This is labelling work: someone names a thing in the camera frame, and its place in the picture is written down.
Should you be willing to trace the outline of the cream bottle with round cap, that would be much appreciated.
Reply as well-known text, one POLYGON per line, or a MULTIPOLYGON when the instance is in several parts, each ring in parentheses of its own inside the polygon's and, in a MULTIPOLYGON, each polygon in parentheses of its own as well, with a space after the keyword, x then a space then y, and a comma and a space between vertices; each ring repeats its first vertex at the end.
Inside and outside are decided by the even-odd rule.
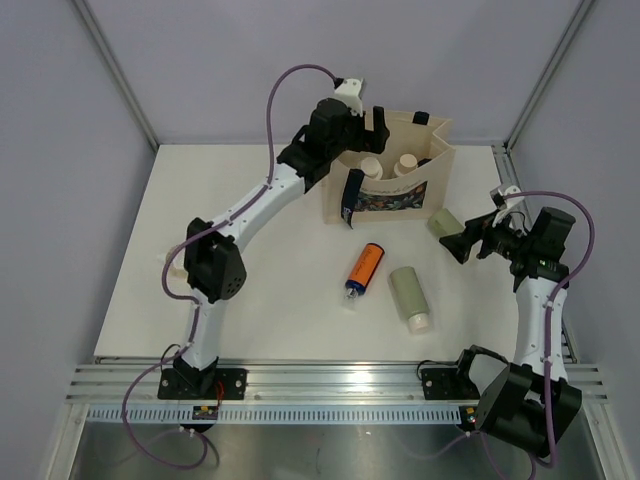
POLYGON ((380 161, 375 157, 366 157, 360 161, 360 170, 367 178, 373 180, 381 180, 384 175, 384 169, 380 161))

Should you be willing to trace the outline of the small sage green bottle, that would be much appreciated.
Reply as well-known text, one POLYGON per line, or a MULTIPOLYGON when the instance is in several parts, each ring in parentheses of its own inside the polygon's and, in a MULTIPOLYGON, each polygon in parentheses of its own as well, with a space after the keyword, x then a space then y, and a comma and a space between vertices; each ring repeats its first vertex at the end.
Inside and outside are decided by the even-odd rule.
POLYGON ((426 223, 430 233, 436 238, 456 235, 464 231, 463 224, 447 209, 435 212, 426 223))

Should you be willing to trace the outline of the white cream bottle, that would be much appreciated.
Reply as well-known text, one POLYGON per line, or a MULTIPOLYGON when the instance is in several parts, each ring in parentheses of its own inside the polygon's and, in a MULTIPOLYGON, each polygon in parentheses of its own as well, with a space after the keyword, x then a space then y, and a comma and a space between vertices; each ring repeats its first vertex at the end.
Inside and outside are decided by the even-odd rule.
POLYGON ((395 178, 405 176, 418 168, 417 158, 410 153, 402 154, 394 164, 393 175, 395 178))

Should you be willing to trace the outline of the sage green bottle white cap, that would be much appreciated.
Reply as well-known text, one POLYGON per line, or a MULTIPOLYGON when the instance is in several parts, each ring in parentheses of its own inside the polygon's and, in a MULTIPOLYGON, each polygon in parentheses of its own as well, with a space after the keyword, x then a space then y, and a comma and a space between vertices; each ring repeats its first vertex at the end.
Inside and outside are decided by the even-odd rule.
POLYGON ((430 307, 413 267, 395 269, 389 283, 397 310, 411 334, 424 334, 430 328, 430 307))

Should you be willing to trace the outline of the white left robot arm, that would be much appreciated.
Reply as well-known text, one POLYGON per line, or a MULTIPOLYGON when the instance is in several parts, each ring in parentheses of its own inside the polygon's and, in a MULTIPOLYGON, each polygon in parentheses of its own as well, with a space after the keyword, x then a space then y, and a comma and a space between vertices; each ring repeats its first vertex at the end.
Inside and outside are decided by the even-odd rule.
POLYGON ((162 373, 158 396, 170 400, 213 399, 224 379, 217 367, 229 300, 247 278, 242 253, 275 215, 311 190, 346 151, 380 154, 390 131, 385 111, 372 110, 373 127, 343 101, 320 101, 308 124, 277 156, 266 181, 243 205, 210 222, 193 219, 184 243, 184 268, 191 288, 194 318, 183 352, 162 373))

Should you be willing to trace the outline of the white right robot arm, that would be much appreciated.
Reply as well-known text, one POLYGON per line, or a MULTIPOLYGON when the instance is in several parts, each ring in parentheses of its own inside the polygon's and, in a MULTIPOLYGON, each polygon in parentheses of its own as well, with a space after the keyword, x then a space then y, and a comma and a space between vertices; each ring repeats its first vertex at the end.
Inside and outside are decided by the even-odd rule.
POLYGON ((580 410, 582 393, 568 383, 562 360, 562 311, 569 268, 562 264, 572 215, 545 207, 529 232, 492 212, 466 222, 463 231, 440 238, 460 264, 474 245, 478 258, 497 254, 509 261, 518 307, 511 361, 483 347, 463 351, 453 372, 461 395, 480 395, 477 430, 538 458, 551 454, 580 410))

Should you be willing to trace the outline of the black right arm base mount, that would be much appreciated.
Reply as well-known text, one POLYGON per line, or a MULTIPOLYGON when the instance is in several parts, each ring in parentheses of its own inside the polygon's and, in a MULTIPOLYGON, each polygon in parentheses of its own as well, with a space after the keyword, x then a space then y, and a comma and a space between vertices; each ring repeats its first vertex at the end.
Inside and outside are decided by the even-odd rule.
POLYGON ((476 387, 453 365, 425 363, 417 368, 425 400, 477 400, 476 387))

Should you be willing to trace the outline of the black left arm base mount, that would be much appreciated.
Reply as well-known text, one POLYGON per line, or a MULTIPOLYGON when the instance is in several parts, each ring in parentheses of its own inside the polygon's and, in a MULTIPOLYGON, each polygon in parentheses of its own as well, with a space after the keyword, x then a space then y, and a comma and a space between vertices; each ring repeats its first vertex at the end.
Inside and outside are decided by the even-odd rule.
POLYGON ((248 371, 210 366, 198 370, 189 365, 163 369, 157 398, 161 400, 243 400, 248 371))

